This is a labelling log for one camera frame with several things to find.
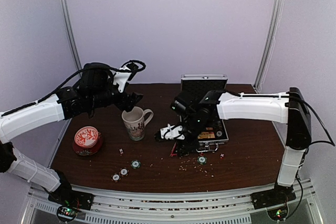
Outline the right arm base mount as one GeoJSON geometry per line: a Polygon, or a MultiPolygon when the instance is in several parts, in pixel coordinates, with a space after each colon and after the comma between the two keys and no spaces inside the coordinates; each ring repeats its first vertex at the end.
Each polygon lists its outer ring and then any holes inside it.
{"type": "Polygon", "coordinates": [[[295,199],[293,189],[270,189],[251,194],[254,209],[266,208],[268,217],[273,221],[285,220],[289,216],[288,202],[295,199]]]}

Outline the aluminium poker case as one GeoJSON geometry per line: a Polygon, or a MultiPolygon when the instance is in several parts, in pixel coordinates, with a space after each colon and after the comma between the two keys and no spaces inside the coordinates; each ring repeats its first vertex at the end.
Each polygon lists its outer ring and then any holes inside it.
{"type": "Polygon", "coordinates": [[[214,122],[222,121],[223,136],[214,139],[198,139],[199,147],[196,152],[215,152],[220,145],[228,142],[228,135],[224,121],[219,118],[216,103],[213,101],[219,95],[216,91],[224,91],[228,77],[225,74],[183,74],[181,75],[181,91],[192,96],[191,109],[188,116],[181,117],[181,121],[199,130],[207,127],[214,128],[214,122]]]}

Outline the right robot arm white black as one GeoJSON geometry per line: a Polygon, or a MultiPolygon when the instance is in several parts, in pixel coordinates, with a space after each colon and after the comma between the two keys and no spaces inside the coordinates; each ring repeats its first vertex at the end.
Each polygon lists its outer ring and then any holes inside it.
{"type": "Polygon", "coordinates": [[[197,138],[210,121],[260,120],[287,125],[287,138],[275,188],[269,192],[272,203],[279,204],[289,196],[294,181],[311,145],[311,113],[314,109],[303,99],[298,88],[275,94],[245,94],[211,90],[198,103],[181,92],[171,109],[180,115],[177,125],[161,129],[161,137],[175,140],[177,155],[197,150],[197,138]]]}

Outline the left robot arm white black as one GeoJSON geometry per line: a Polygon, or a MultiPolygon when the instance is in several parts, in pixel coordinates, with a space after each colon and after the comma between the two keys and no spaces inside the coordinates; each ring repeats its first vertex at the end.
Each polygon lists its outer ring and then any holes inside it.
{"type": "Polygon", "coordinates": [[[131,111],[142,99],[141,94],[126,93],[133,77],[146,68],[144,62],[129,60],[119,69],[104,63],[87,63],[67,78],[81,74],[71,87],[61,83],[41,99],[1,113],[1,172],[11,173],[27,182],[38,184],[55,194],[64,205],[76,197],[61,172],[38,164],[16,149],[11,140],[40,126],[69,120],[83,113],[94,116],[95,109],[115,105],[121,111],[131,111]]]}

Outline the black red triangle all-in marker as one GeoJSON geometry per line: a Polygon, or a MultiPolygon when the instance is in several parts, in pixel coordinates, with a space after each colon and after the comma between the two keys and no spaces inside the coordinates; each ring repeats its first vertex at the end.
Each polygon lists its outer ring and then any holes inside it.
{"type": "Polygon", "coordinates": [[[175,142],[170,153],[170,157],[176,157],[177,156],[177,143],[175,142]]]}

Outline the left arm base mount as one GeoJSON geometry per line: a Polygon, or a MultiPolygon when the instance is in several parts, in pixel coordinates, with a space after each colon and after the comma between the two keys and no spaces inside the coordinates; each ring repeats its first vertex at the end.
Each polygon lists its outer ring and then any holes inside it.
{"type": "Polygon", "coordinates": [[[47,192],[48,200],[59,204],[56,217],[62,223],[74,221],[83,210],[90,210],[94,195],[71,190],[70,193],[47,192]]]}

